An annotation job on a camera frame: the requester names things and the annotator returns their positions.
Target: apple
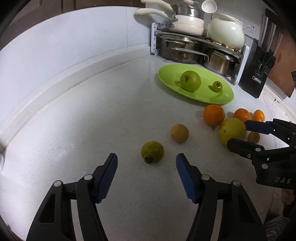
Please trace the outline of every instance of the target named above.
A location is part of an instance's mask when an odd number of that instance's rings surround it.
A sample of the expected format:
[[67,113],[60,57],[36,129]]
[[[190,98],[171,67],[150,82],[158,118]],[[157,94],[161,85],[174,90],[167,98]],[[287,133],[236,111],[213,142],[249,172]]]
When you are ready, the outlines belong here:
[[180,85],[182,89],[193,93],[201,85],[200,76],[198,73],[188,70],[181,75]]

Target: wooden cutting board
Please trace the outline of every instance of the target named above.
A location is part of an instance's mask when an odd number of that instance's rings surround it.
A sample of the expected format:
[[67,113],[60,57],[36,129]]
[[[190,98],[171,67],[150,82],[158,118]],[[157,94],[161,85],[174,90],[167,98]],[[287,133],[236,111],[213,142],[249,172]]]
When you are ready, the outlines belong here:
[[[269,23],[273,22],[276,25],[276,33],[271,44],[272,51],[275,48],[279,33],[283,35],[280,47],[276,53],[275,66],[270,71],[268,78],[270,78],[288,97],[291,97],[295,89],[291,72],[296,71],[296,44],[278,16],[267,8],[265,13],[269,18]],[[263,45],[266,45],[269,29],[270,24],[268,25]]]

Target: green plate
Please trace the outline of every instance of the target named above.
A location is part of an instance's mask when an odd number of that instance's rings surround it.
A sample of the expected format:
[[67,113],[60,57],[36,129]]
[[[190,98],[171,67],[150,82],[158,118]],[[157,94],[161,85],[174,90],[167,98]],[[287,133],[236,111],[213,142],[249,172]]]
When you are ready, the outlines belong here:
[[[188,92],[180,87],[180,77],[188,70],[195,71],[201,79],[201,86],[193,93]],[[216,74],[194,65],[188,64],[169,64],[158,71],[158,77],[167,87],[178,92],[181,95],[187,96],[201,102],[209,104],[228,104],[234,99],[234,93],[229,84]],[[211,90],[212,84],[215,81],[222,83],[222,91],[216,93]]]

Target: black knife block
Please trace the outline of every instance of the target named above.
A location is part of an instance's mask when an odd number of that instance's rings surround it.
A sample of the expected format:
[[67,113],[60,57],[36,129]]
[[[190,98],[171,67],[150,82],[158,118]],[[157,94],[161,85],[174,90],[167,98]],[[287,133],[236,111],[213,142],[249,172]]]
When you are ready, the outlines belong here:
[[[270,60],[273,61],[273,64],[269,67],[265,67],[263,71],[260,71],[261,64],[259,63],[258,59],[262,60],[262,56],[264,55],[266,58],[270,58]],[[264,48],[259,47],[258,41],[254,39],[246,62],[246,66],[239,82],[241,88],[253,97],[259,98],[266,82],[267,76],[275,64],[275,60],[276,59],[273,54],[267,52]]]

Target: white ladle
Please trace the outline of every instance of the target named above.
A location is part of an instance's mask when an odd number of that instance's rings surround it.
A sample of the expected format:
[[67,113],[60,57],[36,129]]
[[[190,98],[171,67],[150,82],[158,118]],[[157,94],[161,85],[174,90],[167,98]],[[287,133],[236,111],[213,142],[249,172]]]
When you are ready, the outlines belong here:
[[183,0],[183,3],[189,6],[193,5],[194,3],[199,4],[199,2],[192,1],[192,0]]
[[214,13],[217,10],[217,4],[214,0],[205,0],[202,3],[202,10],[206,13]]

